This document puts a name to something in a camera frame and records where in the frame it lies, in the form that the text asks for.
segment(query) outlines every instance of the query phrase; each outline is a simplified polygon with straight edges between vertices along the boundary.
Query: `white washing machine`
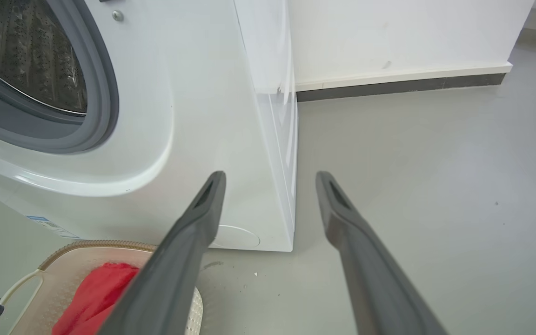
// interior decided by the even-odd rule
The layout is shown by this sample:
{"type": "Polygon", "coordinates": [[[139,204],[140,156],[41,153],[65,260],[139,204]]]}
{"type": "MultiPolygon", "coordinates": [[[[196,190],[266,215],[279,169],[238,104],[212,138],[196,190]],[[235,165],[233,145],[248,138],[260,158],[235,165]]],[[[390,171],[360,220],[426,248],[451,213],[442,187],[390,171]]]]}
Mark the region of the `white washing machine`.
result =
{"type": "Polygon", "coordinates": [[[286,0],[0,1],[0,201],[63,237],[158,243],[223,170],[212,246],[291,251],[288,22],[286,0]]]}

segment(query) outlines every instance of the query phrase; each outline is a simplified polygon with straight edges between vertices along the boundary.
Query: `concrete floor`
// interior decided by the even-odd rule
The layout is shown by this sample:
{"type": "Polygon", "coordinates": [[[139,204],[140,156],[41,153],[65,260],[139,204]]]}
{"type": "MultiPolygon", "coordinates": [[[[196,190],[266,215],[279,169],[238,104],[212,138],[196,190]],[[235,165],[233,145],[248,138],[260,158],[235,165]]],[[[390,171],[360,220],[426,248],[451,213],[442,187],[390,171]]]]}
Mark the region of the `concrete floor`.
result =
{"type": "MultiPolygon", "coordinates": [[[[294,250],[206,253],[202,333],[355,333],[327,170],[449,333],[536,334],[536,51],[510,61],[500,87],[300,104],[294,250]]],[[[0,293],[68,242],[0,203],[0,293]]]]}

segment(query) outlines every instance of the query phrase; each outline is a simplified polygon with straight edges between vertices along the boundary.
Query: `laundry basket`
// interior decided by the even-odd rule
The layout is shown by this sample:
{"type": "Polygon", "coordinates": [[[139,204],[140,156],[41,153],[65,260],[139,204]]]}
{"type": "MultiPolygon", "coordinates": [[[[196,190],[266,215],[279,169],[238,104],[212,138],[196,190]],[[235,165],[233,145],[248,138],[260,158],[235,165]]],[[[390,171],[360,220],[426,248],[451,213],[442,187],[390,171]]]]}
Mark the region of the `laundry basket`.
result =
{"type": "MultiPolygon", "coordinates": [[[[50,335],[53,325],[70,305],[82,280],[104,263],[128,263],[143,267],[156,246],[127,241],[79,241],[57,250],[36,271],[24,276],[2,297],[5,305],[14,292],[33,278],[39,285],[20,317],[11,329],[11,335],[50,335]]],[[[185,335],[200,333],[202,297],[194,289],[185,335]]]]}

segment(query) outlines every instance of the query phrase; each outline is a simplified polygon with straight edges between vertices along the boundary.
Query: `red cloth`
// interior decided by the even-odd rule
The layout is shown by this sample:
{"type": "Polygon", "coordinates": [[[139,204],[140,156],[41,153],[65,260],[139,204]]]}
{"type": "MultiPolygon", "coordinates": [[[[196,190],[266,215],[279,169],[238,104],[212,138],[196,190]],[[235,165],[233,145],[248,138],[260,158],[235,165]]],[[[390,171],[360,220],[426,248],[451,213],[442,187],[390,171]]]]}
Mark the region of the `red cloth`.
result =
{"type": "Polygon", "coordinates": [[[125,263],[105,263],[94,269],[53,326],[53,335],[96,334],[136,273],[138,268],[125,263]]]}

